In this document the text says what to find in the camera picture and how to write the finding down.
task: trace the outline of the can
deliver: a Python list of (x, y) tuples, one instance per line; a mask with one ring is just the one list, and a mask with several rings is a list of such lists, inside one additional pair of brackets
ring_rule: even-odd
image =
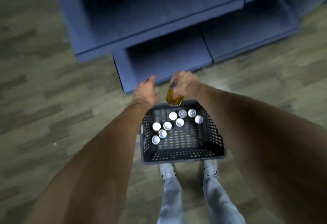
[(195, 117), (197, 115), (197, 111), (195, 109), (189, 109), (187, 113), (189, 117)]
[(202, 117), (201, 115), (197, 115), (197, 116), (195, 117), (195, 122), (196, 122), (197, 124), (201, 124), (201, 123), (203, 122), (203, 117)]
[(164, 123), (164, 129), (165, 130), (171, 130), (171, 123), (170, 122), (165, 122)]
[(177, 119), (176, 112), (170, 112), (169, 113), (169, 119), (172, 120), (172, 121), (175, 121)]
[(159, 135), (160, 138), (166, 138), (167, 131), (164, 130), (164, 129), (160, 129), (158, 135)]
[(159, 131), (161, 129), (161, 124), (158, 122), (155, 122), (154, 124), (152, 124), (152, 128), (154, 131)]
[(178, 127), (182, 127), (182, 126), (184, 125), (184, 120), (183, 120), (182, 118), (178, 118), (178, 119), (176, 120), (176, 125), (177, 125)]
[(159, 136), (155, 135), (155, 136), (152, 137), (152, 143), (153, 143), (154, 145), (158, 145), (159, 142), (160, 142), (160, 138), (159, 138)]
[(177, 98), (173, 98), (173, 89), (177, 85), (177, 81), (170, 84), (168, 89), (166, 101), (171, 106), (179, 106), (184, 98), (184, 96), (178, 96)]
[(180, 110), (180, 111), (178, 111), (178, 116), (179, 116), (180, 118), (185, 118), (185, 117), (187, 117), (187, 112), (186, 112), (186, 110)]

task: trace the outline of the forearm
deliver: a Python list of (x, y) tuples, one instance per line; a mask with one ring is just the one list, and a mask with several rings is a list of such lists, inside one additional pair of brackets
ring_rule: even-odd
[(190, 94), (207, 110), (247, 185), (287, 223), (324, 215), (326, 133), (296, 115), (202, 83)]
[(27, 223), (117, 223), (148, 109), (133, 102), (93, 138), (50, 182)]

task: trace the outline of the white sneaker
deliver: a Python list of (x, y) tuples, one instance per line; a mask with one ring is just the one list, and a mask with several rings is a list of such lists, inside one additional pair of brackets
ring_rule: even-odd
[(175, 170), (172, 164), (159, 164), (159, 170), (164, 181), (171, 177), (176, 177)]
[(214, 177), (218, 179), (218, 163), (217, 160), (203, 161), (203, 175), (204, 177)]

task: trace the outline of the hand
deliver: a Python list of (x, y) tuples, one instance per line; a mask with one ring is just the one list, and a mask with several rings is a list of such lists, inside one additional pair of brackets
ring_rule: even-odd
[(151, 76), (150, 79), (146, 79), (140, 83), (140, 85), (134, 90), (132, 101), (145, 101), (149, 103), (149, 109), (154, 107), (159, 101), (159, 96), (154, 92), (154, 80), (156, 76)]
[(170, 83), (175, 81), (177, 81), (177, 85), (173, 88), (173, 98), (177, 98), (178, 95), (192, 97), (189, 85), (194, 82), (200, 82), (198, 77), (191, 72), (179, 72), (175, 74), (171, 78)]

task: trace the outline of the laminate floor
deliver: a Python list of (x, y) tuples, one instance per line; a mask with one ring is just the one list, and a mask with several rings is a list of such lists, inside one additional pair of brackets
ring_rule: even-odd
[[(327, 127), (327, 5), (298, 34), (196, 72)], [(156, 87), (165, 100), (168, 83)], [(130, 101), (112, 57), (79, 63), (56, 0), (0, 0), (0, 222), (20, 223), (43, 188)], [(188, 223), (209, 223), (198, 164), (177, 164)], [(220, 183), (247, 223), (280, 223), (247, 188), (231, 153)], [(121, 223), (156, 223), (163, 181), (136, 141)]]

